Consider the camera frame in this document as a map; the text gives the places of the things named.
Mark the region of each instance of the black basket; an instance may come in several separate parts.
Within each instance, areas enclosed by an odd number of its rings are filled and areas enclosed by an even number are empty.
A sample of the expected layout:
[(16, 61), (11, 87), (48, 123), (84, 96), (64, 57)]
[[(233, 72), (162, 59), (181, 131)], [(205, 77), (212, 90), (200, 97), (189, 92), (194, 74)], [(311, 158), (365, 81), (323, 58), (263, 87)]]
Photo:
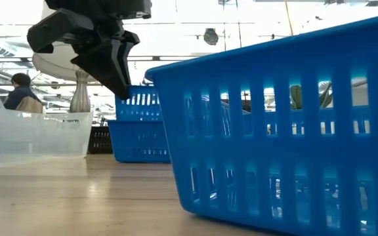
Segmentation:
[(109, 127), (91, 127), (89, 153), (113, 153), (112, 141), (110, 141)]

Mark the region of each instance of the person's dark hair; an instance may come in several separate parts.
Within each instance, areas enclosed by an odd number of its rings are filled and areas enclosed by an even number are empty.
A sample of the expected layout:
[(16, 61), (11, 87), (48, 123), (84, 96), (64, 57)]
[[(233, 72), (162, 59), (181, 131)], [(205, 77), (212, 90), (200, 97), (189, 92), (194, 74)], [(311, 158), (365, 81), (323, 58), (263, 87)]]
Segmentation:
[(11, 77), (11, 83), (28, 87), (30, 86), (30, 83), (32, 83), (32, 80), (30, 79), (30, 76), (25, 73), (17, 73)]

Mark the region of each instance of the dark jacket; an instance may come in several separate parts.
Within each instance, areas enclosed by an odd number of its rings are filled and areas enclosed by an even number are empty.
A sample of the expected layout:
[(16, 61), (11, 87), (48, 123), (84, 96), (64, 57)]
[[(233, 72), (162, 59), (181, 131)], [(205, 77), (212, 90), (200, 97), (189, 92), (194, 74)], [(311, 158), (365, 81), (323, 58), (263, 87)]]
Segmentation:
[(41, 103), (39, 98), (32, 92), (30, 87), (19, 86), (8, 94), (8, 98), (5, 101), (4, 106), (7, 109), (15, 110), (18, 105), (20, 105), (21, 101), (26, 97), (31, 97)]

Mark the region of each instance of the wooden table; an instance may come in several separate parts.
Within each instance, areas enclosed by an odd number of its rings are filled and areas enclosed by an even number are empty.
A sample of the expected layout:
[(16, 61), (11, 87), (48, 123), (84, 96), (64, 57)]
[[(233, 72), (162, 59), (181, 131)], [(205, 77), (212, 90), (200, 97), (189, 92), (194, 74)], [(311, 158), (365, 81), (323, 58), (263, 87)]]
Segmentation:
[(181, 209), (170, 165), (110, 155), (0, 168), (0, 236), (270, 235)]

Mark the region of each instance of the person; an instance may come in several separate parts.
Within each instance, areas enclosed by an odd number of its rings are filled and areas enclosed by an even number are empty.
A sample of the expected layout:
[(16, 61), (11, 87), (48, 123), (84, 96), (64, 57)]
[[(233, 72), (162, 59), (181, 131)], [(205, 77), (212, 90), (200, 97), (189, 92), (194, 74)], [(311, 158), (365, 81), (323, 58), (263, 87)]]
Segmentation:
[(4, 103), (6, 109), (42, 113), (43, 104), (40, 99), (30, 89), (32, 80), (25, 73), (17, 73), (11, 77), (14, 90), (9, 92)]

